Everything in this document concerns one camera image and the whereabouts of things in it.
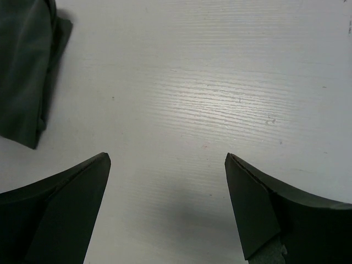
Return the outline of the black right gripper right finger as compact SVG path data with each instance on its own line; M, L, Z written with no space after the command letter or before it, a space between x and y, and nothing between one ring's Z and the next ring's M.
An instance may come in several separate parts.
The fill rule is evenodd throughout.
M248 263L351 263L351 204L302 191L231 153L225 172Z

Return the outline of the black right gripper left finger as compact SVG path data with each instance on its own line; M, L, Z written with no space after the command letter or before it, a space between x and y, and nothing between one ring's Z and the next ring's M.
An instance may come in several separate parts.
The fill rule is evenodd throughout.
M1 263L83 263L110 168L103 152L1 193Z

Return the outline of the dark grey t-shirt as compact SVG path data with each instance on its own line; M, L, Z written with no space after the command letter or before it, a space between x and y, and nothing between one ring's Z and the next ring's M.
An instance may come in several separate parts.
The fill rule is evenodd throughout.
M1 136L35 149L73 24L55 1L1 1Z

